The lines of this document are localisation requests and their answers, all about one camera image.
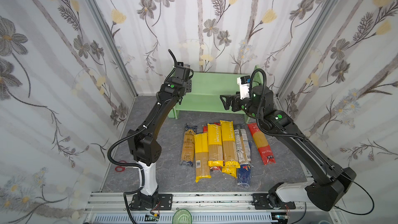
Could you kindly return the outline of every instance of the black mounting plate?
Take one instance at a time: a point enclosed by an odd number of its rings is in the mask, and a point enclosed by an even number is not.
[[[132,196],[132,204],[130,207],[131,211],[140,211],[147,210],[145,207],[141,205],[141,201],[138,199],[137,195]],[[159,203],[158,207],[155,207],[154,210],[172,210],[173,203],[173,195],[172,194],[159,194]]]
[[[251,203],[256,210],[264,210],[264,209],[274,209],[268,205],[267,201],[267,195],[268,194],[252,194],[253,196],[253,202]],[[296,209],[296,205],[294,202],[288,202],[286,205],[289,207],[289,209]],[[281,206],[278,209],[286,209],[286,205]]]

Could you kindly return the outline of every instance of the scissors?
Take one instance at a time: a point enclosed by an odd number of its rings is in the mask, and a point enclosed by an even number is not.
[[[127,162],[124,161],[124,160],[120,160],[119,163],[127,163]],[[115,167],[115,171],[116,172],[123,172],[125,169],[126,169],[126,167],[122,167],[122,166],[116,166]]]

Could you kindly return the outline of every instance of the robotic arm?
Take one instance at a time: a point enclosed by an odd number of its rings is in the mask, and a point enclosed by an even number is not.
[[[126,195],[137,193],[140,205],[147,209],[153,209],[157,205],[159,196],[155,170],[162,148],[156,139],[168,113],[177,103],[181,104],[186,92],[191,91],[190,79],[193,71],[179,66],[171,50],[169,53],[173,57],[174,68],[157,92],[157,102],[150,114],[138,129],[130,130],[127,137],[115,142],[107,152],[111,163],[117,166],[138,167],[141,171],[141,187],[136,191],[123,193],[133,223]],[[257,72],[262,73],[264,83],[252,88]],[[241,87],[240,93],[220,95],[224,108],[228,110],[232,107],[233,112],[244,111],[247,116],[255,118],[259,129],[284,143],[311,171],[314,179],[305,183],[276,184],[269,190],[269,206],[277,208],[285,205],[285,202],[304,201],[312,202],[320,209],[329,211],[347,192],[356,173],[350,167],[343,169],[328,158],[303,135],[285,112],[274,109],[273,92],[266,87],[266,75],[262,69],[256,69],[251,77],[244,76],[239,79],[240,84],[244,86]],[[124,164],[112,158],[112,150],[124,141],[128,141],[130,153],[137,163]]]

